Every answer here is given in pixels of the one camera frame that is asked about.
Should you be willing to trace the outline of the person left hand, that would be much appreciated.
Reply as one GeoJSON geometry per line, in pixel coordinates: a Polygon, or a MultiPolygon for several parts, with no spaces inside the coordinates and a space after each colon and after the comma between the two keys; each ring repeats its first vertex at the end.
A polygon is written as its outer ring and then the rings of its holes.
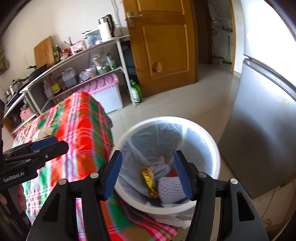
{"type": "Polygon", "coordinates": [[[16,188],[13,188],[12,190],[12,201],[14,203],[18,202],[18,206],[22,211],[26,211],[27,205],[26,205],[26,198],[24,195],[24,189],[22,184],[19,184],[16,188]]]}

